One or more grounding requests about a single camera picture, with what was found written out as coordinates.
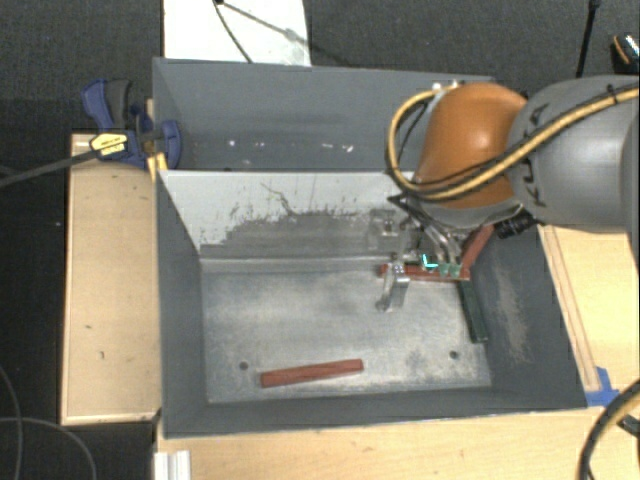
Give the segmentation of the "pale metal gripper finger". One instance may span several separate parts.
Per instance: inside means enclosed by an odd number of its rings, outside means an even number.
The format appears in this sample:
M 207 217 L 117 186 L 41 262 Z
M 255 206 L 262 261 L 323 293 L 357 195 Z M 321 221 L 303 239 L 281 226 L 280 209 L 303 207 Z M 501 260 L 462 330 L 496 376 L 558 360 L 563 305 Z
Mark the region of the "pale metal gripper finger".
M 402 264 L 393 263 L 387 265 L 387 270 L 383 276 L 383 288 L 380 299 L 376 302 L 376 308 L 381 312 L 392 312 L 389 310 L 389 293 L 392 281 L 396 276 L 405 275 L 405 267 Z
M 406 275 L 396 276 L 394 278 L 389 293 L 390 311 L 396 311 L 403 307 L 410 281 L 411 279 Z

